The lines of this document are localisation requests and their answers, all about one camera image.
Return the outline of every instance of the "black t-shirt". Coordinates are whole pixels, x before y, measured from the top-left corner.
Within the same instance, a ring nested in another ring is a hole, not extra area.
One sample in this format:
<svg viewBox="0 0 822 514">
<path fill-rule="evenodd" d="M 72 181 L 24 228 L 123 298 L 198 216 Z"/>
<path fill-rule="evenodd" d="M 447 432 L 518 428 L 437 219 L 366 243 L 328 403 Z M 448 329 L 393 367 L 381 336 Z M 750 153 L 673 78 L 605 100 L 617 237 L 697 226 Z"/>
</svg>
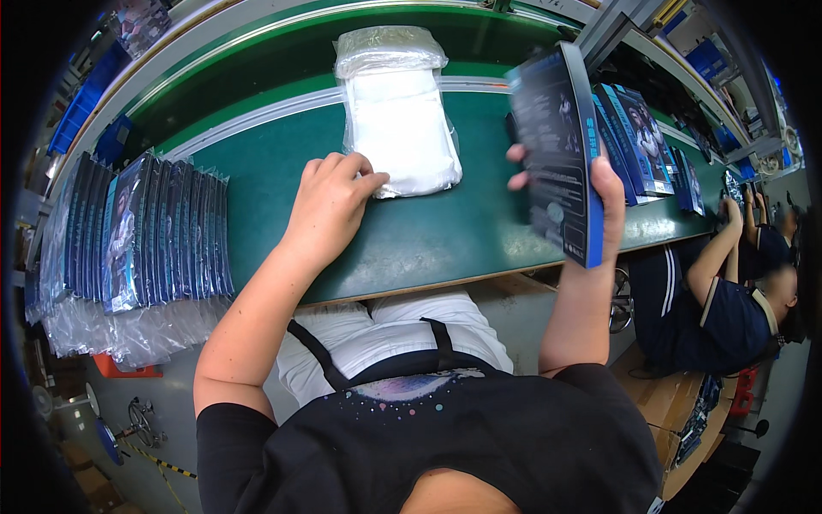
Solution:
<svg viewBox="0 0 822 514">
<path fill-rule="evenodd" d="M 427 470 L 494 486 L 522 512 L 646 512 L 662 467 L 636 406 L 598 364 L 554 379 L 476 368 L 323 396 L 282 427 L 235 404 L 197 419 L 203 512 L 399 512 Z"/>
</svg>

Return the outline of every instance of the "finger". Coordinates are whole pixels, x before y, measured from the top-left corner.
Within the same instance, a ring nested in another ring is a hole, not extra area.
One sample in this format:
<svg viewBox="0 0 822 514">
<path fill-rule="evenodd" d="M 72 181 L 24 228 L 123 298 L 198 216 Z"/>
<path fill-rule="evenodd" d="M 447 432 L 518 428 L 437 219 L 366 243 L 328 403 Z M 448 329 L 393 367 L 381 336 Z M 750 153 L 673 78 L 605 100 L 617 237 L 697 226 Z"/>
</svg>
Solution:
<svg viewBox="0 0 822 514">
<path fill-rule="evenodd" d="M 525 150 L 525 145 L 520 145 L 519 143 L 515 143 L 511 145 L 511 147 L 506 152 L 506 159 L 511 162 L 520 162 L 522 159 L 525 158 L 525 154 L 528 153 Z"/>
<path fill-rule="evenodd" d="M 508 179 L 508 190 L 509 191 L 519 191 L 520 189 L 524 188 L 528 185 L 528 173 L 527 172 L 519 172 L 513 177 Z"/>
<path fill-rule="evenodd" d="M 611 163 L 604 157 L 597 157 L 591 163 L 591 183 L 603 199 L 605 217 L 614 222 L 625 223 L 625 189 Z"/>
<path fill-rule="evenodd" d="M 302 180 L 313 177 L 316 171 L 320 168 L 322 159 L 311 159 L 306 163 L 306 167 L 302 169 Z"/>
<path fill-rule="evenodd" d="M 334 173 L 349 180 L 354 180 L 357 173 L 360 173 L 363 177 L 373 174 L 374 168 L 365 155 L 355 151 L 346 155 L 345 159 L 337 164 Z"/>
<path fill-rule="evenodd" d="M 323 159 L 317 174 L 326 175 L 331 173 L 345 159 L 345 155 L 332 151 Z"/>
<path fill-rule="evenodd" d="M 354 181 L 354 191 L 359 201 L 371 196 L 377 189 L 387 184 L 390 177 L 387 173 L 368 173 Z"/>
</svg>

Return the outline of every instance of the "cardboard box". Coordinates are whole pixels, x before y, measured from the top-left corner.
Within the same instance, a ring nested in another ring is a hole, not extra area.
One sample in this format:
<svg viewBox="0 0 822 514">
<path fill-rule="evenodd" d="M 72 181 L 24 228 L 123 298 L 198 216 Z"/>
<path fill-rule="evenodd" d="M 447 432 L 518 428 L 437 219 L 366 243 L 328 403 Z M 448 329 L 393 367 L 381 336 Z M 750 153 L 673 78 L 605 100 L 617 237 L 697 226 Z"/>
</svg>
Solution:
<svg viewBox="0 0 822 514">
<path fill-rule="evenodd" d="M 60 453 L 62 453 L 62 458 L 65 459 L 66 465 L 72 471 L 87 470 L 94 465 L 89 454 L 75 442 L 61 442 Z"/>
<path fill-rule="evenodd" d="M 719 430 L 725 424 L 725 418 L 731 408 L 737 380 L 735 378 L 723 379 L 719 403 L 709 413 L 707 427 L 700 436 L 700 445 L 678 468 L 673 468 L 681 441 L 678 433 L 685 427 L 694 409 L 704 373 L 675 373 L 655 380 L 631 377 L 629 372 L 641 368 L 643 363 L 642 350 L 634 343 L 613 364 L 611 371 L 625 388 L 628 396 L 636 403 L 649 425 L 653 440 L 656 442 L 659 461 L 664 469 L 663 485 L 659 497 L 667 501 L 682 489 L 696 468 L 711 452 L 719 436 Z"/>
<path fill-rule="evenodd" d="M 83 490 L 85 497 L 88 498 L 92 507 L 99 514 L 106 514 L 115 507 L 122 505 L 122 498 L 120 498 L 114 485 L 96 467 L 77 471 L 74 478 L 80 485 L 80 489 Z"/>
</svg>

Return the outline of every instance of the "dark blue polo shirt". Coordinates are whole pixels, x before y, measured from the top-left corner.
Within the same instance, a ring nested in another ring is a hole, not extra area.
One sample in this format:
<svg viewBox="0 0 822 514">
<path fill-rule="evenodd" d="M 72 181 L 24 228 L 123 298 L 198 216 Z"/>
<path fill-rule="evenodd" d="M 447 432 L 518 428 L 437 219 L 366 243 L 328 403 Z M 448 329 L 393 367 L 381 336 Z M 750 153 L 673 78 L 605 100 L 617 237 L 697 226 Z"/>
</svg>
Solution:
<svg viewBox="0 0 822 514">
<path fill-rule="evenodd" d="M 756 245 L 744 238 L 739 248 L 739 281 L 758 280 L 791 263 L 791 242 L 773 225 L 756 225 Z"/>
<path fill-rule="evenodd" d="M 646 320 L 636 319 L 637 341 L 645 354 L 663 369 L 721 373 L 746 367 L 778 332 L 776 318 L 765 297 L 715 277 L 704 308 L 681 288 L 655 334 L 640 330 Z"/>
</svg>

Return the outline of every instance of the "printed graphic on shirt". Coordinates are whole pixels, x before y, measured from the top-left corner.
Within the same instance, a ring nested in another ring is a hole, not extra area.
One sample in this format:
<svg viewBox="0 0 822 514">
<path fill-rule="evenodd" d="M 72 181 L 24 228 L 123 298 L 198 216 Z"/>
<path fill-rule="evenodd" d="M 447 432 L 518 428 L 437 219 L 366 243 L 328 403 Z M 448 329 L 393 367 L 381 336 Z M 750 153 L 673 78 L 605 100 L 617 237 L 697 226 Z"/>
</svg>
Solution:
<svg viewBox="0 0 822 514">
<path fill-rule="evenodd" d="M 450 393 L 450 387 L 469 377 L 484 378 L 485 373 L 476 368 L 465 368 L 386 378 L 345 390 L 345 398 L 339 399 L 338 403 L 340 409 L 353 407 L 357 420 L 367 414 L 389 413 L 401 421 L 403 416 L 414 416 L 418 411 L 443 411 L 446 405 L 440 397 L 435 399 L 434 393 L 441 389 Z M 329 397 L 323 396 L 322 399 L 327 401 Z"/>
</svg>

